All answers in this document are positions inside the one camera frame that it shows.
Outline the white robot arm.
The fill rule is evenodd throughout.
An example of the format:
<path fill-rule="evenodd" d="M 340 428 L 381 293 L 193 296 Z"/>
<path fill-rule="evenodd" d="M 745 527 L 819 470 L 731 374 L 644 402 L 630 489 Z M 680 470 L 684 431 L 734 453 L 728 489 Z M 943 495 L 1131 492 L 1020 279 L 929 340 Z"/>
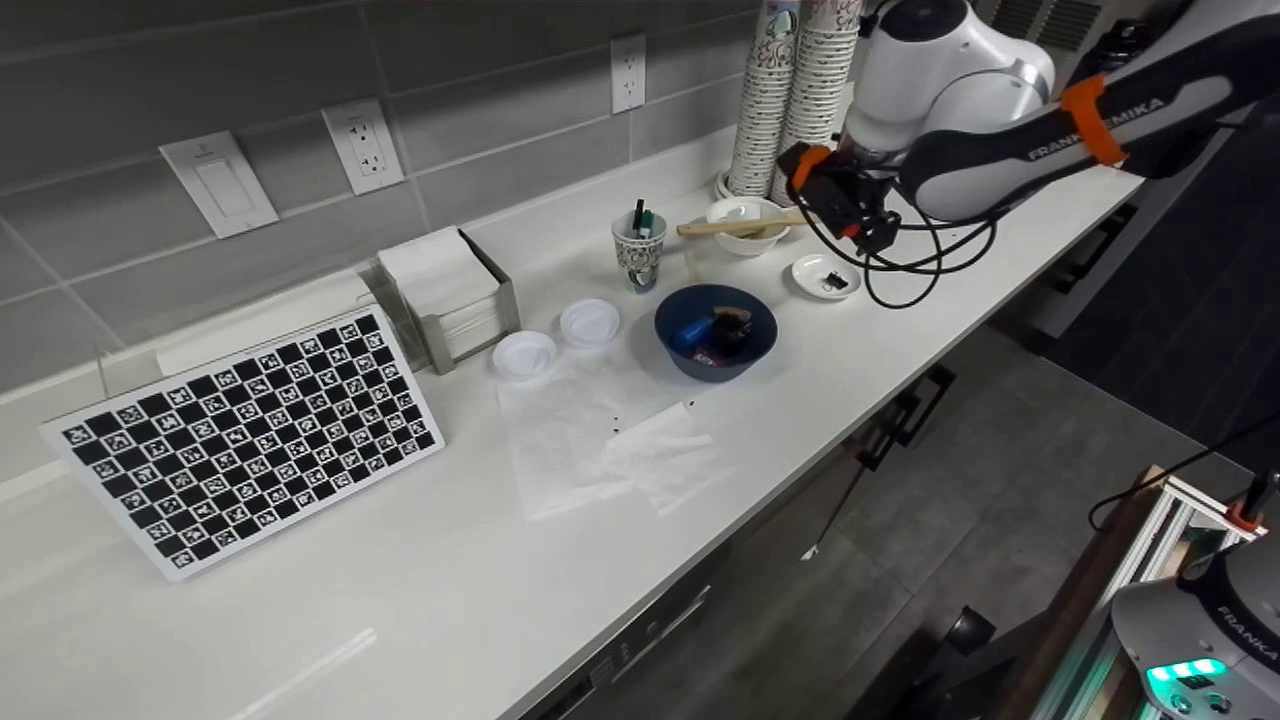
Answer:
<path fill-rule="evenodd" d="M 1120 66 L 1053 87 L 1053 57 L 969 0 L 891 0 L 863 30 L 845 130 L 775 168 L 802 211 L 872 253 L 901 229 L 887 192 L 929 219 L 982 219 L 1273 97 L 1277 57 L 1280 0 L 1187 0 Z"/>

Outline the grey robot base with light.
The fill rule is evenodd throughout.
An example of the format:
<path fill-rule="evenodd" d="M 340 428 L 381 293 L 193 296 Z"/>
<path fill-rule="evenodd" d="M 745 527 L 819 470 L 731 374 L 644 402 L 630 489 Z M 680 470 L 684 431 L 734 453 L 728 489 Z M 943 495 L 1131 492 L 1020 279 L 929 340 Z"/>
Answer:
<path fill-rule="evenodd" d="M 1071 578 L 1031 720 L 1280 720 L 1280 544 L 1190 557 L 1173 577 Z"/>

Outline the black gripper orange band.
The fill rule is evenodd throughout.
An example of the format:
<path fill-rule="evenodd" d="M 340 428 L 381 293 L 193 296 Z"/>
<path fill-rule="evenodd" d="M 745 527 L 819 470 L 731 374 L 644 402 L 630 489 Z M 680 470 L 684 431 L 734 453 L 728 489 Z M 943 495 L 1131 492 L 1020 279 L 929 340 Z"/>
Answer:
<path fill-rule="evenodd" d="M 834 240 L 884 253 L 901 214 L 887 206 L 887 179 L 875 179 L 853 153 L 790 145 L 775 159 L 784 192 L 802 203 Z"/>

